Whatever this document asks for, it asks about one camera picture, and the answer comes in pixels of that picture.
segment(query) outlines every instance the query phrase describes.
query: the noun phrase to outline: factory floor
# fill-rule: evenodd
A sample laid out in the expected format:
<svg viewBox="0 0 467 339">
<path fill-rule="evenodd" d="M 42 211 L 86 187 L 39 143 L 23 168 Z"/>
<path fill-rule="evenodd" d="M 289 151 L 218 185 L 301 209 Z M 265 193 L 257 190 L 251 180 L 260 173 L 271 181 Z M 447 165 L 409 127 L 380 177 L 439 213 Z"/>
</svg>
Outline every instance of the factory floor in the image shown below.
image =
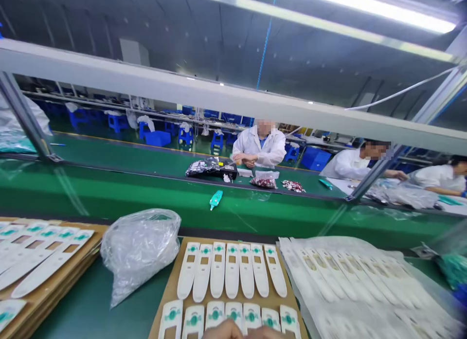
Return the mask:
<svg viewBox="0 0 467 339">
<path fill-rule="evenodd" d="M 164 131 L 162 122 L 154 122 L 154 126 L 156 130 Z M 82 139 L 105 139 L 124 143 L 145 144 L 144 140 L 139 139 L 139 133 L 132 128 L 122 130 L 121 133 L 115 133 L 107 124 L 79 124 L 78 130 L 76 130 L 69 120 L 65 118 L 50 118 L 50 128 L 57 135 L 72 134 L 81 135 Z M 222 149 L 218 147 L 211 148 L 212 132 L 209 136 L 201 136 L 201 130 L 199 133 L 198 140 L 192 145 L 179 144 L 178 136 L 172 136 L 171 143 L 166 145 L 165 148 L 226 158 L 232 154 L 232 144 L 226 145 L 224 141 Z M 307 170 L 304 166 L 299 165 L 298 161 L 283 161 L 280 166 Z"/>
</svg>

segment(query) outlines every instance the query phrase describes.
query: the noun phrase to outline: ceiling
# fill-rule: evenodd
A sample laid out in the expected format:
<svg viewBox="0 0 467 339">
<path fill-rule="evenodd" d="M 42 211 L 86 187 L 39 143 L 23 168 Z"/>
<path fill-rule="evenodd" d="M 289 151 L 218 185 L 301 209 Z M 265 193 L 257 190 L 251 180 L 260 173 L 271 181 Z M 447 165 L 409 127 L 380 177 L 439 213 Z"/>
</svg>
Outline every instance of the ceiling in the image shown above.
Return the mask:
<svg viewBox="0 0 467 339">
<path fill-rule="evenodd" d="M 416 1 L 464 14 L 446 0 Z M 0 2 L 14 29 L 0 11 L 6 37 L 52 46 L 45 16 L 55 47 L 73 50 L 65 15 L 77 52 L 121 59 L 119 38 L 127 38 L 149 50 L 152 67 L 253 89 L 270 22 L 259 89 L 343 107 L 354 103 L 364 85 L 363 93 L 374 92 L 384 81 L 382 98 L 452 66 L 208 0 Z M 459 32 L 437 36 L 319 0 L 276 0 L 276 5 L 442 51 Z M 410 119 L 441 81 L 411 91 L 400 104 L 398 97 L 372 111 Z"/>
</svg>

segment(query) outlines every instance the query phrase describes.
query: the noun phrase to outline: factory worker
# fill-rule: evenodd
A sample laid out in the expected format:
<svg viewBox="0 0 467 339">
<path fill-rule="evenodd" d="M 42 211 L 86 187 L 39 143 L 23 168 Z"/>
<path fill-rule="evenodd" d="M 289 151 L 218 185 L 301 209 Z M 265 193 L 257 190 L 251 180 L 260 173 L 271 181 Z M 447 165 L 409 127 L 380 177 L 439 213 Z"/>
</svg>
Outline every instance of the factory worker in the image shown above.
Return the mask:
<svg viewBox="0 0 467 339">
<path fill-rule="evenodd" d="M 453 156 L 449 164 L 429 166 L 409 174 L 410 183 L 438 194 L 466 197 L 467 157 Z"/>
<path fill-rule="evenodd" d="M 350 178 L 362 180 L 369 172 L 370 160 L 380 159 L 388 150 L 390 142 L 367 140 L 359 149 L 345 149 L 334 158 L 320 172 L 320 176 L 329 178 Z M 387 178 L 408 179 L 403 171 L 386 170 Z"/>
<path fill-rule="evenodd" d="M 243 161 L 250 169 L 255 165 L 274 168 L 286 155 L 286 137 L 271 120 L 258 120 L 257 125 L 238 135 L 233 144 L 234 161 Z"/>
</svg>

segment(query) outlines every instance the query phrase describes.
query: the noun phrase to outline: worker's sleeve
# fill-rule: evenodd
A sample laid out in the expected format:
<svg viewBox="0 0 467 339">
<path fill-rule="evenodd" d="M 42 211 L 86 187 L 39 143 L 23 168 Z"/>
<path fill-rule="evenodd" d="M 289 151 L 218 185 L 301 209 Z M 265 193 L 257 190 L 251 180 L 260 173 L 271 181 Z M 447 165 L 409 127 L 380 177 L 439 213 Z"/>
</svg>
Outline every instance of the worker's sleeve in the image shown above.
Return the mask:
<svg viewBox="0 0 467 339">
<path fill-rule="evenodd" d="M 352 153 L 342 152 L 336 157 L 335 171 L 344 177 L 362 180 L 370 172 L 370 168 L 354 168 L 352 167 Z"/>
<path fill-rule="evenodd" d="M 285 147 L 286 137 L 276 136 L 272 150 L 269 153 L 259 152 L 257 154 L 258 160 L 256 162 L 262 166 L 276 166 L 277 164 L 280 164 L 287 153 Z"/>
<path fill-rule="evenodd" d="M 413 181 L 423 188 L 441 187 L 441 170 L 436 166 L 420 169 L 414 174 Z"/>
<path fill-rule="evenodd" d="M 237 136 L 237 139 L 233 143 L 233 150 L 232 155 L 240 154 L 245 152 L 245 141 L 244 141 L 245 134 L 243 131 Z"/>
</svg>

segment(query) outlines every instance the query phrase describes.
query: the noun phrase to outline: bag of small parts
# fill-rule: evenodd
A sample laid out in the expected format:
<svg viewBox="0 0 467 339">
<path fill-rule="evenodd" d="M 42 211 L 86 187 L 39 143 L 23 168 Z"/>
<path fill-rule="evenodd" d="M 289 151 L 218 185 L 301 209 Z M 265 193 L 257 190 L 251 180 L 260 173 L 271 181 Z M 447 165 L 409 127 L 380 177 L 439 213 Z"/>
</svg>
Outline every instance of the bag of small parts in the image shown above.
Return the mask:
<svg viewBox="0 0 467 339">
<path fill-rule="evenodd" d="M 219 157 L 209 157 L 191 163 L 185 172 L 185 176 L 192 177 L 199 174 L 210 174 L 219 170 Z"/>
<path fill-rule="evenodd" d="M 263 187 L 263 188 L 277 189 L 276 179 L 279 178 L 279 172 L 277 171 L 256 171 L 255 175 L 256 177 L 250 181 L 252 185 Z"/>
<path fill-rule="evenodd" d="M 306 193 L 306 191 L 303 189 L 302 185 L 299 184 L 298 182 L 284 180 L 284 181 L 282 181 L 282 187 L 287 188 L 289 191 L 295 191 L 295 192 L 298 192 L 298 193 L 301 193 L 301 192 Z"/>
</svg>

